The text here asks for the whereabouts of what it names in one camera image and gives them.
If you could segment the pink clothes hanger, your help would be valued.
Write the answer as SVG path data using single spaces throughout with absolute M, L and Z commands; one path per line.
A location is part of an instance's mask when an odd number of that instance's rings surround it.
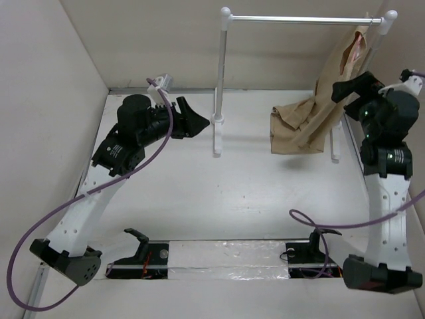
M 370 29 L 372 23 L 367 23 L 366 25 L 361 25 L 355 29 L 355 38 L 353 40 L 353 45 L 351 46 L 349 62 L 355 62 L 360 59 L 361 55 L 367 48 L 366 44 L 366 34 Z

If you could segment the beige t shirt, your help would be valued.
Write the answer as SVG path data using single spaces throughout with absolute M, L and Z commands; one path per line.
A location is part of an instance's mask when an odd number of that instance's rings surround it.
M 316 80 L 313 96 L 272 108 L 270 147 L 273 154 L 317 154 L 324 151 L 325 137 L 343 113 L 343 104 L 331 100 L 332 85 L 356 77 L 367 54 L 368 46 L 359 60 L 349 62 L 355 29 L 348 31 L 328 56 Z

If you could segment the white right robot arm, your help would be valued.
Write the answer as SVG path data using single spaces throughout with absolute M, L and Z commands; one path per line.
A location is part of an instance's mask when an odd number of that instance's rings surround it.
M 335 103 L 358 94 L 344 110 L 365 135 L 360 156 L 371 221 L 365 254 L 350 254 L 343 263 L 347 288 L 398 294 L 422 286 L 423 276 L 412 270 L 407 249 L 405 205 L 413 156 L 404 139 L 419 116 L 423 78 L 404 69 L 400 81 L 387 86 L 366 71 L 333 84 Z

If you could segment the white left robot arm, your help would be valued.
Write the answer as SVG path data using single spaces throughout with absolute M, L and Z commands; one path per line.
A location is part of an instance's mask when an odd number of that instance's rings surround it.
M 125 97 L 116 124 L 92 156 L 76 202 L 46 238 L 32 242 L 32 254 L 76 286 L 89 283 L 102 255 L 88 246 L 92 231 L 118 189 L 146 162 L 145 148 L 167 138 L 193 138 L 209 124 L 182 96 L 170 108 L 152 105 L 146 95 Z

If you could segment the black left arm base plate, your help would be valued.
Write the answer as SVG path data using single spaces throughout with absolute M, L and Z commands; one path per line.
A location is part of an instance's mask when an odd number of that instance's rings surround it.
M 168 279 L 169 242 L 152 242 L 147 236 L 133 228 L 124 229 L 135 237 L 139 245 L 133 256 L 113 261 L 106 267 L 108 279 Z

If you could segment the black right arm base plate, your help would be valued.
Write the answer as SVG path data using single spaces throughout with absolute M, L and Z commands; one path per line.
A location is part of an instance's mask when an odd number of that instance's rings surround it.
M 341 278 L 341 268 L 329 257 L 325 270 L 324 250 L 321 251 L 319 244 L 322 243 L 320 234 L 341 235 L 331 229 L 314 230 L 307 239 L 292 239 L 285 242 L 285 251 L 280 254 L 280 259 L 287 262 L 288 274 L 291 279 L 295 278 Z

